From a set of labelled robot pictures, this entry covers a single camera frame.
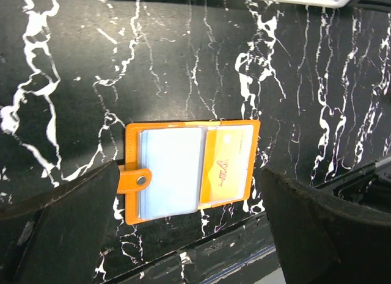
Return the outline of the orange leather card holder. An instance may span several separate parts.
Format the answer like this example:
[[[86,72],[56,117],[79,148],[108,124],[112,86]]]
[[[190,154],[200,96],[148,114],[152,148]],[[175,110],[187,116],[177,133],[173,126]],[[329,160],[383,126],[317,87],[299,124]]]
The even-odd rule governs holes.
[[[220,126],[253,127],[243,197],[230,202],[200,203],[206,133]],[[119,167],[117,192],[125,197],[128,225],[191,214],[247,200],[252,187],[258,120],[132,123],[125,129],[125,162]]]

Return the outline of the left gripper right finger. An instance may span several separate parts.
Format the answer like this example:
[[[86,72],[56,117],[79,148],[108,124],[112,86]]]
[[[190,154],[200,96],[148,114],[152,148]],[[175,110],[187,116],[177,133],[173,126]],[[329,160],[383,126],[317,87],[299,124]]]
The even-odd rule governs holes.
[[[260,186],[286,283],[390,283],[390,213],[268,167]]]

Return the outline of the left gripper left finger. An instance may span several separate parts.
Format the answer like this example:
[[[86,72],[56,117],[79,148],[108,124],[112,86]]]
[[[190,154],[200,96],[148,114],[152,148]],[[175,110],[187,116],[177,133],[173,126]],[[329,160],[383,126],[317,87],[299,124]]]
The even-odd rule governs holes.
[[[1,207],[1,283],[92,283],[119,178],[112,161]]]

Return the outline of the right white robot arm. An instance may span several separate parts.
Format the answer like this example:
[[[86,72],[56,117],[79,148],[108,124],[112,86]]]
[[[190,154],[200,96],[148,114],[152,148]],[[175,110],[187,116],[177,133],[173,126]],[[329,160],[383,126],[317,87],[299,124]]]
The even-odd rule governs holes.
[[[390,156],[350,170],[316,188],[360,205],[375,200],[390,201]]]

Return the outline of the gold card with red logo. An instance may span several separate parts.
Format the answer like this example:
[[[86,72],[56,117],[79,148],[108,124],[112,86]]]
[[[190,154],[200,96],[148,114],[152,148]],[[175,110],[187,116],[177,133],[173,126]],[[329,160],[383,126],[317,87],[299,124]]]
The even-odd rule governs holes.
[[[206,133],[200,203],[212,205],[243,197],[253,127],[220,126]]]

